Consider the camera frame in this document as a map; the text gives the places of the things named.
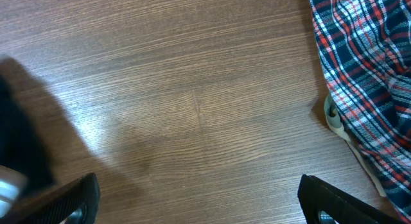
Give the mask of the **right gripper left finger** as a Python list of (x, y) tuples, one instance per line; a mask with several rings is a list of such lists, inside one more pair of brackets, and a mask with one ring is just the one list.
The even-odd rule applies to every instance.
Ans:
[(88, 173), (30, 203), (16, 207), (1, 223), (8, 224), (94, 224), (100, 188), (95, 173)]

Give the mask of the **black polo shirt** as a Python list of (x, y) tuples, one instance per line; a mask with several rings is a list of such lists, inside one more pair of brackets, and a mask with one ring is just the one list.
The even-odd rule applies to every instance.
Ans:
[(1, 78), (1, 165), (28, 179), (22, 190), (24, 197), (55, 182), (45, 147), (4, 78)]

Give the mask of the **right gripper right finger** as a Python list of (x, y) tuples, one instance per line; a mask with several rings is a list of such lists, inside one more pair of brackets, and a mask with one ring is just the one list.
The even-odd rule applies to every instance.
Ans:
[(297, 193), (306, 222), (339, 224), (401, 223), (312, 175), (303, 175)]

